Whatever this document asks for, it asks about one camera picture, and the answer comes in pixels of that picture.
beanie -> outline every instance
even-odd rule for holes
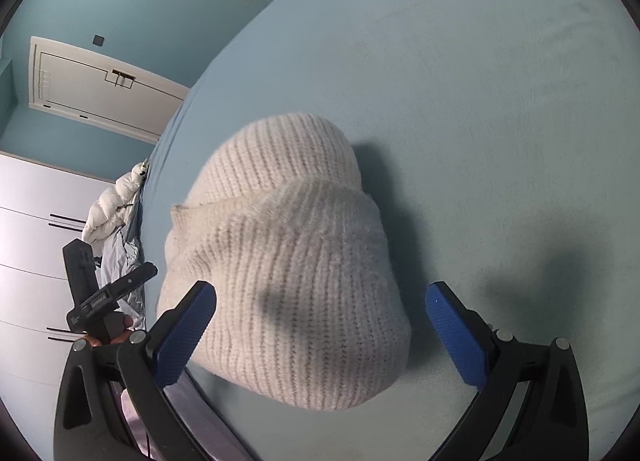
[[[246,126],[172,219],[158,314],[196,281],[218,296],[197,364],[319,411],[359,405],[401,374],[410,326],[378,208],[335,125],[287,114]]]

blue wall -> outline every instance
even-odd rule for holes
[[[0,136],[15,107],[14,71],[9,59],[0,59]]]
[[[18,106],[0,137],[0,150],[116,178],[153,149],[148,143],[28,108],[31,36],[100,52],[191,87],[211,59],[267,4],[25,0],[4,36],[3,57],[13,60]],[[92,45],[95,34],[105,37],[103,47]]]

white door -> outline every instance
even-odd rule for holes
[[[0,322],[0,371],[59,387],[75,339]]]
[[[39,90],[46,104],[143,128],[156,136],[182,105],[180,98],[147,86],[136,76],[55,55],[42,53],[40,76],[48,77],[48,87],[43,88],[41,82]]]
[[[62,248],[81,233],[64,222],[0,208],[0,264],[64,280]]]
[[[84,226],[89,208],[113,184],[0,154],[0,207]]]
[[[92,51],[31,38],[30,107],[157,142],[188,88]]]
[[[69,330],[66,314],[73,307],[67,281],[0,266],[0,321],[63,333]]]

metal screw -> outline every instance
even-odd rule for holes
[[[129,342],[132,344],[139,344],[146,338],[146,333],[142,329],[138,329],[137,331],[133,331],[131,336],[129,337]]]
[[[498,337],[498,340],[502,340],[503,342],[511,342],[511,340],[513,340],[513,333],[507,329],[498,329],[495,335]]]
[[[569,348],[569,340],[566,338],[556,338],[556,345],[562,351],[566,351]]]
[[[86,347],[86,340],[84,338],[80,338],[74,342],[71,348],[75,351],[82,351]]]

black handle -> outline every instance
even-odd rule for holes
[[[54,342],[68,342],[72,344],[75,340],[69,340],[68,338],[55,338],[53,336],[48,336],[47,340],[53,340]]]
[[[81,224],[86,224],[86,221],[82,221],[82,219],[74,219],[73,217],[59,216],[57,214],[49,214],[49,217],[55,217],[56,219],[63,219],[63,221],[80,222]]]
[[[69,329],[58,329],[57,327],[47,327],[46,330],[54,332],[54,333],[66,333],[68,335],[84,334],[84,333],[74,333],[73,331],[71,331]]]
[[[53,222],[49,222],[48,224],[49,226],[53,226],[54,228],[62,228],[63,230],[78,232],[79,234],[82,233],[82,230],[80,228],[72,228],[71,226],[62,226],[62,224],[53,224]]]

